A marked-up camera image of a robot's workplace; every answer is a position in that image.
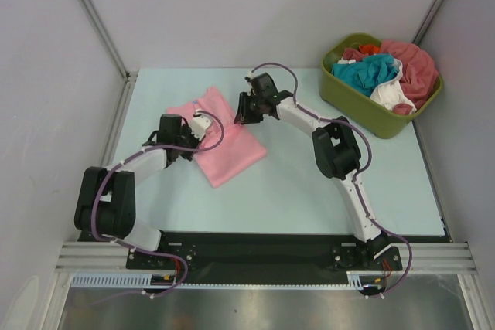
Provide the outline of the pink t shirt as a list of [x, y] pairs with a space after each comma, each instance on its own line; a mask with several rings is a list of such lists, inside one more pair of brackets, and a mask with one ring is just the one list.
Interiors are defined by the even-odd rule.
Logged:
[[266, 148], [246, 127], [234, 123], [234, 110], [216, 87], [208, 87], [202, 97], [178, 107], [170, 107], [166, 112], [191, 121], [198, 110], [217, 117], [212, 120], [200, 145], [202, 148], [217, 147], [194, 155], [214, 188], [228, 182], [267, 155]]

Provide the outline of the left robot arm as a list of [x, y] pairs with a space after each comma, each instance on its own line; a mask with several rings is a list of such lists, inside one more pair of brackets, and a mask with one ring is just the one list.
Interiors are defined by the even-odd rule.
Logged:
[[200, 147], [211, 119], [194, 114], [164, 114], [138, 153], [110, 167], [90, 167], [84, 172], [74, 214], [75, 227], [95, 238], [116, 239], [144, 250], [153, 267], [167, 265], [170, 248], [161, 243], [162, 232], [137, 216], [136, 188], [166, 169], [178, 158], [191, 160]]

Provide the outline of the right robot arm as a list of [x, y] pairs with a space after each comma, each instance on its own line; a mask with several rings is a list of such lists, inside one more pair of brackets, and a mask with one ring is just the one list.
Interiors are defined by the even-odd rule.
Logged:
[[291, 124], [312, 140], [318, 170], [331, 179], [339, 191], [353, 226], [356, 256], [349, 264], [341, 252], [338, 267], [359, 264], [366, 269], [385, 268], [394, 255], [390, 234], [378, 226], [367, 195], [362, 190], [361, 153], [352, 125], [345, 117], [326, 119], [297, 102], [292, 92], [279, 90], [268, 73], [245, 77], [249, 91], [239, 94], [236, 124], [257, 124], [270, 116]]

